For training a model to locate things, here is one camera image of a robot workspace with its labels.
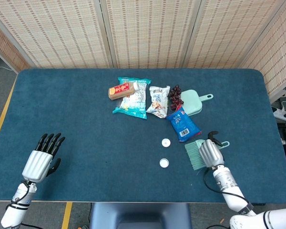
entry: beige partition panel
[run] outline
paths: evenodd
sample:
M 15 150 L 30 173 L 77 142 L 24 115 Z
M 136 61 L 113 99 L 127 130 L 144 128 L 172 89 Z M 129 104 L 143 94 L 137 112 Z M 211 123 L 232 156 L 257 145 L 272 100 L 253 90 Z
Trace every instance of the beige partition panel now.
M 5 0 L 0 20 L 37 67 L 108 68 L 96 7 L 92 0 Z
M 235 68 L 281 0 L 202 0 L 184 67 Z
M 101 0 L 113 62 L 118 68 L 180 67 L 199 4 L 200 0 Z
M 0 56 L 16 71 L 30 68 L 19 51 L 0 30 Z
M 241 67 L 261 71 L 270 98 L 275 91 L 286 87 L 286 4 Z

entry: mint green dustpan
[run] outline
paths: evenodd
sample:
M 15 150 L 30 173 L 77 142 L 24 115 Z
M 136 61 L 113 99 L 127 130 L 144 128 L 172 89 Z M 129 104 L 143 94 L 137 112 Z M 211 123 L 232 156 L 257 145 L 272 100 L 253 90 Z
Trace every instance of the mint green dustpan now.
M 182 105 L 188 116 L 197 114 L 202 110 L 202 102 L 213 99 L 212 94 L 199 96 L 195 90 L 187 90 L 181 93 Z

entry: table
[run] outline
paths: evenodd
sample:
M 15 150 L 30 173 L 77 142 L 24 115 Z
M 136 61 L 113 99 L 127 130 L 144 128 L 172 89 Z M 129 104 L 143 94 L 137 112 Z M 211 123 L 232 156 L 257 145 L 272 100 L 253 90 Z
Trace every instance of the table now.
M 193 171 L 169 121 L 112 114 L 108 88 L 117 77 L 149 78 L 213 94 L 191 116 L 206 139 L 219 131 L 225 165 L 252 203 L 286 202 L 286 158 L 260 72 L 251 69 L 30 69 L 18 76 L 0 133 L 0 200 L 9 200 L 44 133 L 66 137 L 58 170 L 38 184 L 35 200 L 225 202 Z M 151 99 L 147 89 L 146 106 Z M 171 140 L 164 148 L 161 141 Z M 167 158 L 163 169 L 159 160 Z M 211 174 L 210 186 L 217 188 Z

